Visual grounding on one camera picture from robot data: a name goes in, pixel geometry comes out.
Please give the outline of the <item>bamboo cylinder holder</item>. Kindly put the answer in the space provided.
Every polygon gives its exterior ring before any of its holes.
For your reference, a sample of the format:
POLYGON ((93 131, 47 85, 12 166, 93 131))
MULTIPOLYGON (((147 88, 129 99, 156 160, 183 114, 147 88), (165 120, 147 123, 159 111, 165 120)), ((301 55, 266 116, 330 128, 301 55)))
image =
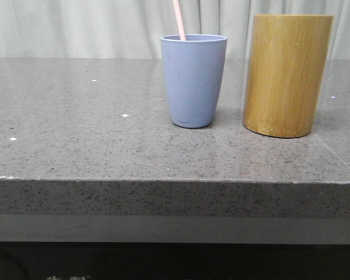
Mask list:
POLYGON ((331 15, 255 15, 243 125, 279 138, 312 131, 331 15))

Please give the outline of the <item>blue cup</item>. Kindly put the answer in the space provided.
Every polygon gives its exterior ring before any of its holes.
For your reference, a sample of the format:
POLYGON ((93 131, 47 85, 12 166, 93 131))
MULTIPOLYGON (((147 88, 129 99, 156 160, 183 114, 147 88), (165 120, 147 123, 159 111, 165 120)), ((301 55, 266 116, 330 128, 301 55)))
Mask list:
POLYGON ((228 39, 213 34, 185 37, 160 39, 169 113, 179 127, 202 128, 214 120, 228 39))

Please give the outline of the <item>white curtain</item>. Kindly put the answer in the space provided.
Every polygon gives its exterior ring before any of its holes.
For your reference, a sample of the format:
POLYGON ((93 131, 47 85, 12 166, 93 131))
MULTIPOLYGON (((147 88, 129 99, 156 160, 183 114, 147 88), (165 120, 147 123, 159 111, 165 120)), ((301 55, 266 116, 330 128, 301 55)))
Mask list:
MULTIPOLYGON (((246 59, 256 14, 332 15, 328 58, 350 60, 350 1, 181 1, 188 34, 221 34, 246 59)), ((0 1, 0 57, 159 58, 170 1, 0 1)))

